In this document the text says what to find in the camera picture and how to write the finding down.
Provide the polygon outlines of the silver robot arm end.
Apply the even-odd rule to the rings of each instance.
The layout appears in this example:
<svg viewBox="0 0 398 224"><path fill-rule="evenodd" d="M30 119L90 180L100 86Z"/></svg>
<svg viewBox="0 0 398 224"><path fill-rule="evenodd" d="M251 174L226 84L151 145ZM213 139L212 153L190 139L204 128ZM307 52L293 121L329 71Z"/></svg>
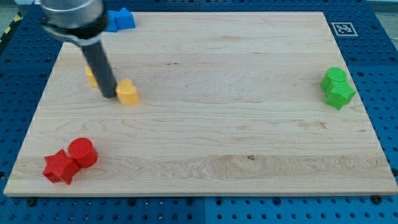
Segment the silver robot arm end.
<svg viewBox="0 0 398 224"><path fill-rule="evenodd" d="M44 16L44 31L79 47L95 44L109 24L103 0L34 0Z"/></svg>

